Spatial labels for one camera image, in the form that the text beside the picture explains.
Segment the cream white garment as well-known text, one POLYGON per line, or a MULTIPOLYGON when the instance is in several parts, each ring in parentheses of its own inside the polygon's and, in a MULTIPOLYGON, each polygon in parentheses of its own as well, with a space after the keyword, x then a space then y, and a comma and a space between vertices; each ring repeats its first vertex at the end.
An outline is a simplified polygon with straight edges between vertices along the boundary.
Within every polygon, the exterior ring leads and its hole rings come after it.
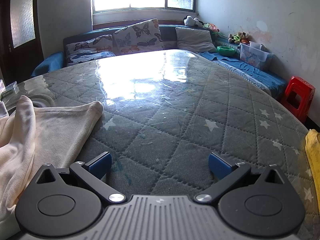
POLYGON ((71 165, 103 113, 99 101, 36 108, 27 96, 9 114, 1 103, 1 239, 19 232, 17 202, 38 169, 71 165))

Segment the grey quilted star table cover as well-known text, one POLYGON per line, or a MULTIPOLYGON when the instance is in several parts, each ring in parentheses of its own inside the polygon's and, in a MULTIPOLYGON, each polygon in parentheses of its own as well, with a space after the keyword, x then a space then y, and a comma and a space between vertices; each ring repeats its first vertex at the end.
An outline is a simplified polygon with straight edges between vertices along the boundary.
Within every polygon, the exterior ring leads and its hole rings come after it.
POLYGON ((319 239, 319 210, 304 152, 307 128, 278 101, 222 66, 184 50, 116 56, 19 84, 45 106, 104 105, 78 159, 108 151, 106 182, 126 196, 193 196, 217 181, 208 155, 278 165, 302 199, 301 239, 319 239))

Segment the yellow cloth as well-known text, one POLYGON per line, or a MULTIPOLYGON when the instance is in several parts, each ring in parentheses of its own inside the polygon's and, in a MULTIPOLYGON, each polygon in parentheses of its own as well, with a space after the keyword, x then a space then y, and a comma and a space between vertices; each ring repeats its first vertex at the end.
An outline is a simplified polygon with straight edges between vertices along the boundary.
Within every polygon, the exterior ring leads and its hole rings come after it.
POLYGON ((311 129, 305 136, 305 152, 311 168, 317 198, 319 199, 320 144, 319 133, 315 129, 311 129))

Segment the red plastic stool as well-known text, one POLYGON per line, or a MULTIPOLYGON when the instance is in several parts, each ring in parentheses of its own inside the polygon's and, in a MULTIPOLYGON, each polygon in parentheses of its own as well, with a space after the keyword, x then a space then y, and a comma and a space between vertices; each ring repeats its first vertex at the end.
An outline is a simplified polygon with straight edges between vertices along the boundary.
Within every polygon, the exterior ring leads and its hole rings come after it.
POLYGON ((291 77, 281 98, 281 104, 300 122, 304 123, 309 112, 315 87, 298 76, 291 77))

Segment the flat butterfly print pillow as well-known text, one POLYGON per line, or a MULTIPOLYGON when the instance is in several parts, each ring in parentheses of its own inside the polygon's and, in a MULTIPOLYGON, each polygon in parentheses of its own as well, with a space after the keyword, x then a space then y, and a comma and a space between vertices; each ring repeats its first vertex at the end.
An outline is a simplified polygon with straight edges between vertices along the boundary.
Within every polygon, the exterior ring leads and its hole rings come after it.
POLYGON ((101 35, 91 40, 70 43, 65 49, 67 67, 115 56, 112 35, 101 35))

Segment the green plastic bowl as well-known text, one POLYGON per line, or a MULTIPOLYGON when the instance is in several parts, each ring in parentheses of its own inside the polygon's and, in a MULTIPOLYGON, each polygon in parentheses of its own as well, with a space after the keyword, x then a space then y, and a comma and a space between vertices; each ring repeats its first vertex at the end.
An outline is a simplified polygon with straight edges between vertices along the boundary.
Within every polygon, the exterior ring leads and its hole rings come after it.
POLYGON ((227 47, 227 46, 218 46, 217 47, 217 52, 222 55, 222 56, 234 56, 236 54, 236 50, 231 48, 231 47, 227 47))

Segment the clear plastic storage box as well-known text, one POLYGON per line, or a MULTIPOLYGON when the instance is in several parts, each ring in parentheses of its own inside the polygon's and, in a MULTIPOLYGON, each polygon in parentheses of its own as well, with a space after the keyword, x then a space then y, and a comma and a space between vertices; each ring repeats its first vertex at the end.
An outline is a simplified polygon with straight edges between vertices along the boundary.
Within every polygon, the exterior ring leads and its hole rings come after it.
POLYGON ((241 61, 264 72, 269 70, 274 54, 243 43, 239 44, 238 47, 240 48, 241 61))

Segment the blue corner sofa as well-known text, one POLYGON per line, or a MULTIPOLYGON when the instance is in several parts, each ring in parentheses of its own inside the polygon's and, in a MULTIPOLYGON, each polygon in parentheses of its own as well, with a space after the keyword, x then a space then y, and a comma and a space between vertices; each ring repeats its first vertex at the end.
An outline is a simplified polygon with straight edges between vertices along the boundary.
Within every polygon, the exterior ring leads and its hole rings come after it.
MULTIPOLYGON (((176 28, 178 27, 178 25, 173 24, 159 25, 159 30, 161 32, 165 49, 177 49, 176 28)), ((87 42, 103 35, 112 35, 114 32, 119 31, 122 28, 122 26, 104 28, 65 38, 63 40, 63 51, 59 51, 47 57, 35 68, 35 70, 33 70, 31 77, 36 77, 48 72, 59 70, 71 63, 67 45, 72 43, 78 44, 87 42)), ((258 68, 240 61, 239 49, 236 50, 236 54, 234 56, 223 56, 219 53, 209 52, 200 53, 200 55, 210 61, 218 63, 227 70, 238 74, 240 77, 257 86, 275 99, 278 98, 287 87, 287 81, 277 74, 269 70, 263 72, 258 68)))

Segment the grey cushion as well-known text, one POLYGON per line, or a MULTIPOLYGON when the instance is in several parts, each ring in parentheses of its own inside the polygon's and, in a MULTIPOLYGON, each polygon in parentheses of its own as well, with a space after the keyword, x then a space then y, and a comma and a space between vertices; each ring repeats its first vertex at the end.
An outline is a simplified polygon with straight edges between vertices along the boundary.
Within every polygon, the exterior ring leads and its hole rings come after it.
POLYGON ((175 30, 178 49, 188 50, 194 53, 217 52, 208 30, 182 27, 176 27, 175 30))

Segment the colourful plush toy pile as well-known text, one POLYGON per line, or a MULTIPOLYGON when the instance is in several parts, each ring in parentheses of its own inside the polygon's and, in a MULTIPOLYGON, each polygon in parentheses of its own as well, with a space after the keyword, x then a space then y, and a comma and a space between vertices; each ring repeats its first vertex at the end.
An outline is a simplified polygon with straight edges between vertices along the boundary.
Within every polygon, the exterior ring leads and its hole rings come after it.
POLYGON ((233 44, 249 44, 249 34, 246 32, 238 32, 235 35, 229 34, 228 36, 228 42, 233 44))

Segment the upright butterfly print pillow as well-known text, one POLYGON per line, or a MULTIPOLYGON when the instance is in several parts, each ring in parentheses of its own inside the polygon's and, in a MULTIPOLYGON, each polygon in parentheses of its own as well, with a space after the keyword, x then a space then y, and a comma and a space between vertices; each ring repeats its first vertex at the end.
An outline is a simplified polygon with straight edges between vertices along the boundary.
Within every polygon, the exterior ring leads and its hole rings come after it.
POLYGON ((115 31, 113 38, 120 55, 164 50, 157 18, 115 31))

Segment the dark wooden door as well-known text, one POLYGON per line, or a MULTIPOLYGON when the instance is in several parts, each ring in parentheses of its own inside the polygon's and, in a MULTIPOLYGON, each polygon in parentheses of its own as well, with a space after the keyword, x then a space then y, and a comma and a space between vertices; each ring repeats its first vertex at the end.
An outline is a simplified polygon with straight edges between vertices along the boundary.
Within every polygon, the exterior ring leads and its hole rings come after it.
POLYGON ((5 84, 29 79, 42 61, 37 0, 1 0, 1 72, 5 84))

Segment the black and white plush toy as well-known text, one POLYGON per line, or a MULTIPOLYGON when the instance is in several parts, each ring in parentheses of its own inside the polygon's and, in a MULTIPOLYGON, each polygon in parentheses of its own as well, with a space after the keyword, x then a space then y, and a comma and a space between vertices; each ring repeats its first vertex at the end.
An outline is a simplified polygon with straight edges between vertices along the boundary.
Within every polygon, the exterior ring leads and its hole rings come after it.
POLYGON ((188 15, 185 16, 183 19, 184 25, 188 27, 196 27, 196 28, 203 28, 204 23, 199 20, 197 17, 192 18, 192 16, 188 15))

